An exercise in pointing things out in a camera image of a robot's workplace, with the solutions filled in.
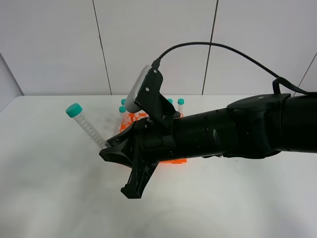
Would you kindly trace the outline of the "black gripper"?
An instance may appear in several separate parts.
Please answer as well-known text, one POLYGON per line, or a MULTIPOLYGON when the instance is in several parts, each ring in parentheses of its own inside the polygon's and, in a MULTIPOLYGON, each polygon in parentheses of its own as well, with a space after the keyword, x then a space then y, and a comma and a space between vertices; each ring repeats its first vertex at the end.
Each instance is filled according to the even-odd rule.
POLYGON ((106 162, 132 168, 127 184, 121 192, 128 199, 140 199, 158 162, 178 163, 176 121, 170 132, 164 132, 149 118, 128 123, 123 131, 108 139, 107 148, 99 152, 106 162))

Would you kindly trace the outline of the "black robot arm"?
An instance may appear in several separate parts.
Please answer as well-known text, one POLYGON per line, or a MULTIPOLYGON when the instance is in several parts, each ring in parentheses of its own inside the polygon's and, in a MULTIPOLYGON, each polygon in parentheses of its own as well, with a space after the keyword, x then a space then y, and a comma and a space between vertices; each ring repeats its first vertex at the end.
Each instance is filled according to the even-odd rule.
POLYGON ((159 162, 212 156, 263 159, 281 151, 317 151, 317 98, 257 95, 226 108, 181 117, 161 94, 142 97, 148 117, 133 122, 100 151, 107 162, 131 169, 121 192, 141 198, 159 162))

